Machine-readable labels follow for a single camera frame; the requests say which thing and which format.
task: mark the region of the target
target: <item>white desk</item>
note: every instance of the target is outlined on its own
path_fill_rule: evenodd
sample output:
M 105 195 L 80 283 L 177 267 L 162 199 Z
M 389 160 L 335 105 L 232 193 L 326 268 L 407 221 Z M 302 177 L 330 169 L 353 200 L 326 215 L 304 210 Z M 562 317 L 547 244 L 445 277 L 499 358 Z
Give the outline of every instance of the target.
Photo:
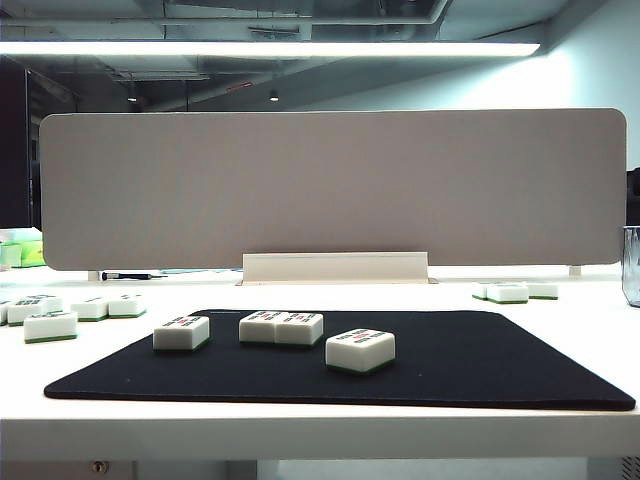
M 560 281 L 561 298 L 528 305 L 472 299 L 461 276 L 528 275 Z M 138 319 L 79 326 L 73 341 L 25 345 L 0 328 L 4 461 L 618 457 L 640 453 L 640 411 L 573 412 L 424 407 L 52 400 L 45 385 L 148 335 L 171 316 L 204 308 L 460 310 L 504 314 L 640 399 L 640 310 L 626 304 L 619 266 L 433 268 L 440 285 L 237 287 L 240 274 L 209 272 L 87 283 L 86 272 L 0 273 L 0 297 L 54 293 L 66 301 L 139 292 Z

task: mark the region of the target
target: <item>ceiling lamp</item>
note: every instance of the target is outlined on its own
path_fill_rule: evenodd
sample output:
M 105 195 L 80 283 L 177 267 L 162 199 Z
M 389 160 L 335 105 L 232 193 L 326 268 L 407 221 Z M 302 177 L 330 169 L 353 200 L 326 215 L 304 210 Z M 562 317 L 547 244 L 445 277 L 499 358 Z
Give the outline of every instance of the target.
M 315 43 L 176 41 L 0 41 L 0 55 L 306 57 L 525 57 L 539 43 Z

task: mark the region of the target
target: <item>screwdriver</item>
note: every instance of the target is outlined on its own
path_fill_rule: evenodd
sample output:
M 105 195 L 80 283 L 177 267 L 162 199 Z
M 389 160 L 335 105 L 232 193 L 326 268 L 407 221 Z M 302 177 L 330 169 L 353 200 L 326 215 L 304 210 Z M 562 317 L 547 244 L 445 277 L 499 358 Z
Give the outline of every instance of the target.
M 151 280 L 152 278 L 165 278 L 166 275 L 152 275 L 150 273 L 107 273 L 102 272 L 102 280 Z

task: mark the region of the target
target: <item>gray partition board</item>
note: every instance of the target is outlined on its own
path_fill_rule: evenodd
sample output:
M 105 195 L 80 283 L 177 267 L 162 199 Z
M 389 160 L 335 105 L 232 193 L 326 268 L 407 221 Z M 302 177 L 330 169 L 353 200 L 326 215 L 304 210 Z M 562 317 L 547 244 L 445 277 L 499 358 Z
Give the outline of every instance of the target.
M 435 265 L 620 254 L 615 110 L 69 114 L 40 132 L 57 269 L 226 267 L 266 252 L 428 251 Z

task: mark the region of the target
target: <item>black mouse pad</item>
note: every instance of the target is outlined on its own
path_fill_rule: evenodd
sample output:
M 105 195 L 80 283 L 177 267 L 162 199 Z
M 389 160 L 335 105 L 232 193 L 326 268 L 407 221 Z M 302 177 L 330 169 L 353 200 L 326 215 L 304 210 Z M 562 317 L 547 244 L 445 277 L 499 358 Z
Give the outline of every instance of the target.
M 396 360 L 370 376 L 325 367 L 310 350 L 241 345 L 253 311 L 204 310 L 212 341 L 154 352 L 152 337 L 45 388 L 51 398 L 631 410 L 635 400 L 505 317 L 488 312 L 319 312 L 325 337 L 394 333 Z

